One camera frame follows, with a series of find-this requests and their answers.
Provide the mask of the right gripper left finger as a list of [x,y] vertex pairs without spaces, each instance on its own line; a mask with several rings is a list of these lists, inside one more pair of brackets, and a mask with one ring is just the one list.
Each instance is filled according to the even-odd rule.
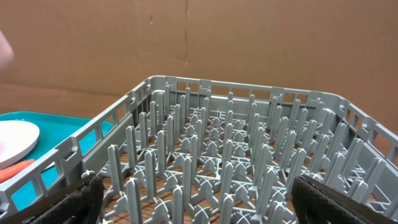
[[1,219],[1,223],[96,223],[100,215],[104,185],[90,174],[75,184]]

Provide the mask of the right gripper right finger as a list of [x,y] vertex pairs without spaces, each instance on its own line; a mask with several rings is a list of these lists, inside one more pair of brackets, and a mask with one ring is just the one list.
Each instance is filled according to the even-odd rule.
[[294,179],[292,205],[300,224],[394,224],[395,221],[306,175]]

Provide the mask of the orange carrot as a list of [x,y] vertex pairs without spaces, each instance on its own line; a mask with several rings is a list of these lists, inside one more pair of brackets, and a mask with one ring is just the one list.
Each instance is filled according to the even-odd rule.
[[9,180],[10,178],[14,177],[20,171],[24,170],[26,167],[31,165],[34,161],[35,161],[34,159],[29,159],[27,161],[22,161],[12,166],[9,166],[5,169],[2,169],[0,173],[0,183],[3,183]]

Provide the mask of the pink bowl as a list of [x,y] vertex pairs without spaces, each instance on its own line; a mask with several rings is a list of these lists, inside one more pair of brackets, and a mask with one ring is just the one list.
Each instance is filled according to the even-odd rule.
[[0,69],[3,69],[14,60],[14,52],[6,36],[0,31]]

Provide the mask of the grey dishwasher rack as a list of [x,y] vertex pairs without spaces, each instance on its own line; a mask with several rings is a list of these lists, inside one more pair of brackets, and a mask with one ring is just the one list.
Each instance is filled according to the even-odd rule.
[[299,223],[292,185],[306,175],[397,222],[396,159],[397,136],[342,96],[153,76],[3,183],[1,219],[29,181],[31,206],[94,174],[96,223]]

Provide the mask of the teal serving tray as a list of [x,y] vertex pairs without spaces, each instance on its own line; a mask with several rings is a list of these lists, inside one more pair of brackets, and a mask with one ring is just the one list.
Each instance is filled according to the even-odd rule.
[[[36,124],[40,129],[40,135],[36,146],[22,159],[22,161],[29,159],[37,160],[89,121],[89,119],[86,118],[35,113],[31,111],[15,111],[1,114],[1,121],[8,120],[28,121]],[[105,135],[113,125],[108,121],[103,121],[101,127]],[[95,131],[91,131],[80,140],[82,153],[87,153],[88,150],[94,146],[95,142]],[[46,188],[49,188],[56,181],[58,176],[54,165],[43,171],[41,175]],[[36,198],[37,196],[31,181],[12,195],[12,199],[18,210],[23,210],[28,207]]]

